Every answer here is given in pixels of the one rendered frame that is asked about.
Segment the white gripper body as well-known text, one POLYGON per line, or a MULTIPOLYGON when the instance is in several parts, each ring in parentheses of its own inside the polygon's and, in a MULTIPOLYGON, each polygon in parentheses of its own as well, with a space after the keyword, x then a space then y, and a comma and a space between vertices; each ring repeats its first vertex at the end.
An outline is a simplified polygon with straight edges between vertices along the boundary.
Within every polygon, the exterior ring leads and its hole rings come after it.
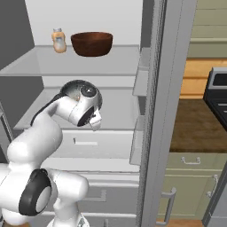
POLYGON ((90 119, 90 126, 92 128, 93 131, 96 131, 96 130, 99 130, 100 129, 100 126, 101 126, 101 115, 100 115, 100 112, 99 111, 96 111, 94 113, 94 117, 92 117, 90 119))

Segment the glass fridge shelf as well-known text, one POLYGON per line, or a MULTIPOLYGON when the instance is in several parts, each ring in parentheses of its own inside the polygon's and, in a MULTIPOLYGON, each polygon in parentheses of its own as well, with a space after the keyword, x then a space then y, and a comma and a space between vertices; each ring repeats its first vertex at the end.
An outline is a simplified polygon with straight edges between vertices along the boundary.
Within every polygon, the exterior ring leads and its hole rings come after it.
POLYGON ((0 71, 2 75, 134 75, 137 46, 113 46, 101 57, 81 57, 71 46, 57 53, 51 46, 36 46, 0 71))
MULTIPOLYGON (((132 130, 139 116, 137 98, 132 95, 132 89, 100 88, 103 104, 100 109, 102 117, 101 130, 132 130)), ((27 129, 33 116, 57 93, 59 88, 46 88, 27 109, 15 129, 27 129)))

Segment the white fridge drawer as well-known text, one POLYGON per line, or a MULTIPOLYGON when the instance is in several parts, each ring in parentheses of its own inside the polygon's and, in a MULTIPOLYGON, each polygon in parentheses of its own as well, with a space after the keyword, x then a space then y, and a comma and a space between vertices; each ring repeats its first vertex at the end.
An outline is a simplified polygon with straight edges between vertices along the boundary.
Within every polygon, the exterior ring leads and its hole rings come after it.
POLYGON ((64 130, 52 158, 127 159, 133 132, 130 130, 64 130))
POLYGON ((87 173, 90 188, 78 202, 83 213, 135 214, 139 175, 136 173, 87 173))

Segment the grey fridge door bin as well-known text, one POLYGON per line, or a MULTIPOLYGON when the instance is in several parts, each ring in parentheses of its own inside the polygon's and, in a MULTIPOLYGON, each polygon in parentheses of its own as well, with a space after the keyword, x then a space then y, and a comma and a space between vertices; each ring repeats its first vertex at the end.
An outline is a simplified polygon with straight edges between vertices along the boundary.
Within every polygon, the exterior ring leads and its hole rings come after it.
POLYGON ((143 115, 139 115, 137 117, 137 122, 134 128, 134 133, 132 138, 131 152, 130 152, 130 158, 129 158, 129 163, 131 165, 139 166, 141 164, 144 124, 145 124, 145 117, 143 115))
POLYGON ((134 96, 146 95, 149 64, 150 64, 150 48, 144 47, 140 52, 140 59, 137 67, 137 75, 133 88, 134 96))

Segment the brown wooden bowl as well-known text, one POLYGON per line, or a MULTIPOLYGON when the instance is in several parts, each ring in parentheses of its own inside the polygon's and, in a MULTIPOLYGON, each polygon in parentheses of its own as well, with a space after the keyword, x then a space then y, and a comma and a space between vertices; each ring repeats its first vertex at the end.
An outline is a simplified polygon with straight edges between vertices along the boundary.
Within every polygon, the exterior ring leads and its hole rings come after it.
POLYGON ((109 53, 113 35, 106 32, 83 32, 71 35, 74 51, 83 57, 100 57, 109 53))

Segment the grey fridge door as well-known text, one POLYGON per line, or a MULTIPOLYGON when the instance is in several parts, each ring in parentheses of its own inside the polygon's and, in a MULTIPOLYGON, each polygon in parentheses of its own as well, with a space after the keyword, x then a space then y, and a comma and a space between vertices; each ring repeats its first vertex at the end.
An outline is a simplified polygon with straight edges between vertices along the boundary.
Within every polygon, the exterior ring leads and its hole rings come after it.
POLYGON ((198 0, 143 0, 140 52, 150 48, 136 227, 156 227, 198 0))

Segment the grey fridge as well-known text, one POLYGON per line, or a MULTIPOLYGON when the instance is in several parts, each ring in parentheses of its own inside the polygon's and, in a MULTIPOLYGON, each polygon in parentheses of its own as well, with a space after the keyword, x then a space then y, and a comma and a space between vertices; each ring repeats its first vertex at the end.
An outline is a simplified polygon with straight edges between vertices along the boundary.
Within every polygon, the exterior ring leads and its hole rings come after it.
MULTIPOLYGON (((110 33, 113 35, 112 47, 137 46, 140 58, 142 11, 143 0, 0 0, 0 71, 36 46, 53 48, 51 35, 54 28, 62 29, 67 47, 72 48, 71 35, 83 32, 110 33)), ((133 95, 136 75, 137 72, 134 75, 82 76, 0 74, 0 145, 6 158, 4 164, 9 163, 9 144, 26 130, 15 129, 15 125, 44 89, 59 88, 60 91, 70 81, 83 80, 92 83, 98 90, 130 88, 133 95)), ((64 130, 92 130, 89 124, 76 127, 56 114, 52 119, 59 124, 62 133, 64 130)), ((130 155, 127 159, 49 156, 42 167, 78 175, 80 172, 87 172, 136 173, 140 176, 140 167, 131 165, 129 158, 130 155)), ((45 210, 27 223, 33 227, 47 227, 54 218, 55 200, 56 195, 52 194, 45 210)), ((90 227, 136 227, 137 213, 133 215, 79 211, 90 227)))

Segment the pale orange sauce bottle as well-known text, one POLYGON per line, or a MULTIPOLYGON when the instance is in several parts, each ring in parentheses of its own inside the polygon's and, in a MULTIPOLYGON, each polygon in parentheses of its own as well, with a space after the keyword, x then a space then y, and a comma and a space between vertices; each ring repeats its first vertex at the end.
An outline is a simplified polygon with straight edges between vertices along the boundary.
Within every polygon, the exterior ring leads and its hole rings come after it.
POLYGON ((51 38, 55 52, 63 53, 67 50, 66 37, 61 28, 54 28, 51 38))

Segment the green cabinet door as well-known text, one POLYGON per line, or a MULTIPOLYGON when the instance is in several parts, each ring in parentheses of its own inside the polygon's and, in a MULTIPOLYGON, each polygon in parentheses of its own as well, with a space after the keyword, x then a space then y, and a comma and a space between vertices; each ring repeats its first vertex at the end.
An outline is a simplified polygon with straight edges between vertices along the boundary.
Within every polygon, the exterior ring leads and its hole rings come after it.
POLYGON ((171 219, 201 219, 218 183, 218 174, 208 176, 166 175, 163 191, 176 188, 171 219))

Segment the green cabinet drawer front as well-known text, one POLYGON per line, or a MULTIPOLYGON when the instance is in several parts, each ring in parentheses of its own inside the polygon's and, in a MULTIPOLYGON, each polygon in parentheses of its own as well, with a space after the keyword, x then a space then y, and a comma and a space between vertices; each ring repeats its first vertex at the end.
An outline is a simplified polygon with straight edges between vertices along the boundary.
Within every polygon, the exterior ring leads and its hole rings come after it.
POLYGON ((177 171, 222 171, 227 161, 227 153, 170 153, 168 156, 167 170, 177 171), (181 158, 195 161, 200 157, 200 165, 185 165, 181 158))

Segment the black and silver stove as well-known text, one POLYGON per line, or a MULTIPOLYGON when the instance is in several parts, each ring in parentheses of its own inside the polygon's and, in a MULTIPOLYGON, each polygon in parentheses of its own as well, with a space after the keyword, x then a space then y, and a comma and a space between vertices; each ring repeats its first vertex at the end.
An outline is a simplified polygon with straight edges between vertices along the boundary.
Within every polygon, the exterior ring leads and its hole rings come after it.
MULTIPOLYGON (((209 109, 227 132, 227 67, 213 67, 203 96, 209 109)), ((214 175, 215 187, 203 216, 204 227, 227 227, 227 160, 220 176, 214 175)))

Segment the green wall cupboards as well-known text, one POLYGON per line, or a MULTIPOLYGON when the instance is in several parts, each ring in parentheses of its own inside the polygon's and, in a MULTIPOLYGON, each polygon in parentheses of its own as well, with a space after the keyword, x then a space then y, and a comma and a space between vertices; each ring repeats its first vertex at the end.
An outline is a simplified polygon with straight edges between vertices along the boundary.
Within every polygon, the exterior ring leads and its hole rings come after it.
POLYGON ((227 0, 198 0, 188 57, 227 59, 227 0))

